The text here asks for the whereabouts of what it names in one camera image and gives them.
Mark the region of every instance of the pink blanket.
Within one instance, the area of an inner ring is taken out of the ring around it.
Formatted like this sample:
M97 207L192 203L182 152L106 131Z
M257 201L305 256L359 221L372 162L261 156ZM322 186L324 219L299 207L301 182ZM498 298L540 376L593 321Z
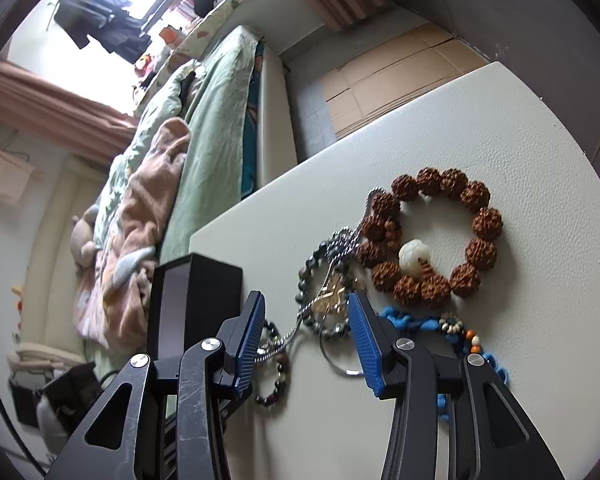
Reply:
M78 333L116 352L134 352L146 342L155 247L171 215L189 141L189 128L179 118L160 127L129 179L106 247L78 288Z

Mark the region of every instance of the gold pendant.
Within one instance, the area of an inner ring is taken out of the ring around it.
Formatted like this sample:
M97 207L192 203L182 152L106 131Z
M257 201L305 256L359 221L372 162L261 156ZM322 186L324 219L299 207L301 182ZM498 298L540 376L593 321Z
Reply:
M327 284L320 289L312 301L311 310L314 314L323 314L324 316L336 314L346 317L347 300L344 298L345 287L342 285L343 275L334 272ZM354 290L365 290L362 280L355 278L353 280Z

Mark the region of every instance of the metal screw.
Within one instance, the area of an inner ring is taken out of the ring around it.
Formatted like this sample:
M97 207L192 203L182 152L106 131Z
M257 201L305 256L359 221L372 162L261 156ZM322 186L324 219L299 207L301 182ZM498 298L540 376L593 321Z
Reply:
M202 349L211 352L220 346L220 340L215 337L210 337L202 342Z
M411 339L408 339L406 337L401 337L400 339L398 339L398 341L395 342L395 345L400 350L411 350L414 346L416 346L416 344Z
M142 368L149 363L149 356L147 354L136 354L131 358L131 365L133 368Z
M466 360L473 366L482 366L484 364L484 357L480 354L469 354Z

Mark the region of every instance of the brown bead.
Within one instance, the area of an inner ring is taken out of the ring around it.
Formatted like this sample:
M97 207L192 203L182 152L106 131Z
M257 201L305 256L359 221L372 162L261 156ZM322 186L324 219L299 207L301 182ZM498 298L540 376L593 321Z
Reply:
M395 301L410 306L420 301L420 282L411 276L403 276L394 286Z
M366 217L362 221L360 232L373 242L381 242L384 239L384 219L376 215Z
M391 183L394 195L404 202L416 200L418 197L418 183L411 175L401 175Z
M423 280L428 280L429 278L432 278L436 275L436 271L433 270L433 267L431 267L431 264L429 262L426 262L421 258L418 258L418 262L420 263L420 268L422 269Z
M435 274L420 286L422 301L431 307L445 303L451 296L451 286L448 280L441 274Z
M502 234L502 215L493 207L483 207L474 216L472 228L478 238L493 241Z
M423 168L418 172L416 182L425 195L436 195L440 192L440 172L436 168Z
M468 298L480 287L480 274L472 264L458 265L451 272L449 283L456 296Z
M460 194L464 191L469 179L460 171L451 168L446 170L440 180L440 191L447 195L451 200L460 200Z
M384 232L384 240L399 240L402 238L402 231L385 231Z
M397 252L402 247L402 240L389 240L386 243L386 248L390 251Z
M400 225L394 220L387 220L384 223L384 230L385 231L399 231Z
M360 244L356 251L356 259L360 265L371 269L386 259L386 253L381 245L367 241Z
M472 238L464 250L466 260L478 270L493 269L498 257L496 245L480 238Z
M469 182L460 194L462 203L469 211L477 213L481 207L487 207L491 199L491 193L483 182L474 180Z
M382 218L394 218L400 212L400 202L391 193L381 191L371 201L374 212Z
M371 280L374 287L381 292L392 290L400 279L400 267L393 262L377 264L371 271Z

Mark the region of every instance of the white wall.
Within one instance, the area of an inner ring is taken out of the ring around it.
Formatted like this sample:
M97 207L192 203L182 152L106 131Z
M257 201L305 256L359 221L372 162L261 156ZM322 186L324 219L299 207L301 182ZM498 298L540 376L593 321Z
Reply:
M78 49L53 20L45 30L57 1L40 1L20 24L11 38L9 61L82 97L131 111L131 85L138 79L133 66L95 40Z
M11 128L0 126L0 143L11 132ZM0 204L0 396L27 447L36 459L48 462L46 449L40 437L24 430L16 421L7 384L10 372L5 356L13 353L11 333L16 332L18 324L17 297L11 293L11 286L24 284L33 240L68 152L38 137L22 133L12 143L10 151L29 153L30 163L42 170L44 175L41 180L33 179L27 184L19 210ZM21 453L1 417L0 444ZM27 463L21 460L13 462L22 472L29 472L26 478L40 477Z
M214 41L238 25L259 30L273 52L280 54L323 26L324 21L306 0L249 0L229 16Z

